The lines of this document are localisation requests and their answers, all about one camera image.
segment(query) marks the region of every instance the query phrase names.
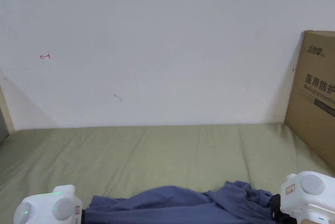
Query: box label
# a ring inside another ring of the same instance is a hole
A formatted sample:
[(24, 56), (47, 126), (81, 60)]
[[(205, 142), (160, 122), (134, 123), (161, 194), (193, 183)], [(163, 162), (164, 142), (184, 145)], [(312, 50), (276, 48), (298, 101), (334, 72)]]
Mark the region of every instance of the box label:
[(298, 90), (298, 95), (335, 117), (335, 109), (331, 107), (335, 106), (335, 98), (332, 97), (334, 94), (335, 85), (310, 74), (306, 76), (304, 89)]
[(323, 51), (322, 48), (316, 47), (316, 46), (313, 46), (313, 45), (309, 46), (308, 50), (307, 50), (308, 53), (312, 53), (312, 54), (315, 54), (315, 55), (320, 55), (322, 51)]

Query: wall mark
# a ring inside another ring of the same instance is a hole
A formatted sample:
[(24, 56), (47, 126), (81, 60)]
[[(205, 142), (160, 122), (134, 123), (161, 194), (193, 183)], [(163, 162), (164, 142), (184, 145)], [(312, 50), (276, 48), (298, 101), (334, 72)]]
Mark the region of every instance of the wall mark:
[(116, 97), (116, 98), (120, 99), (120, 101), (122, 102), (122, 98), (121, 98), (121, 97), (119, 97), (118, 95), (114, 94), (114, 97)]
[(47, 55), (46, 55), (46, 56), (43, 56), (43, 55), (41, 55), (41, 56), (40, 56), (40, 58), (41, 58), (42, 60), (44, 60), (44, 57), (49, 57), (49, 58), (50, 58), (50, 54), (49, 54), (49, 53), (47, 53)]

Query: green bed sheet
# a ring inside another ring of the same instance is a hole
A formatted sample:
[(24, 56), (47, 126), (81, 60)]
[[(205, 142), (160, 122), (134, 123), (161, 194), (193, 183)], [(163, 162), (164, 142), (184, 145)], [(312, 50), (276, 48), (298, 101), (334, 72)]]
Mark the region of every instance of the green bed sheet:
[(23, 198), (73, 184), (93, 195), (130, 197), (176, 185), (198, 192), (241, 180), (276, 194), (290, 173), (332, 170), (283, 124), (127, 126), (22, 130), (0, 146), (0, 220)]

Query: white wall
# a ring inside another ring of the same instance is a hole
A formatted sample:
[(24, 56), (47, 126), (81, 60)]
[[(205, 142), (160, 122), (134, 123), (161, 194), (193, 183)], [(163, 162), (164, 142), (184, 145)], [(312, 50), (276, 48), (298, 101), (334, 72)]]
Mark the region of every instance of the white wall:
[(0, 84), (16, 130), (283, 121), (334, 1), (0, 0)]

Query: green led light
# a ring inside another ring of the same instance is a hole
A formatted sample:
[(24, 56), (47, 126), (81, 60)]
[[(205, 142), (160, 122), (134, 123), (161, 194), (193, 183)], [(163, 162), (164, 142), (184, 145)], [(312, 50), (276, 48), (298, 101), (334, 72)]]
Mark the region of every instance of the green led light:
[(62, 192), (56, 192), (56, 193), (49, 193), (49, 194), (61, 194)]

